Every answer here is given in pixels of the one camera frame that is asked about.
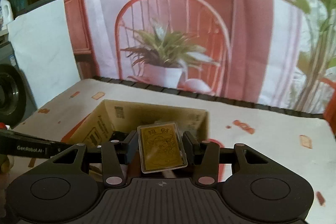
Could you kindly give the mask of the person's left hand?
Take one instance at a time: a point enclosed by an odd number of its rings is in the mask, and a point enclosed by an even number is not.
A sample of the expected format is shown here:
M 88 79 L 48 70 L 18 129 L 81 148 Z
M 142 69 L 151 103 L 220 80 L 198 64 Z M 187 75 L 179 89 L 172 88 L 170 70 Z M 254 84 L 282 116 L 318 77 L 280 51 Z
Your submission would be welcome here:
M 7 173 L 11 169 L 10 160 L 6 155 L 0 155 L 0 172 Z

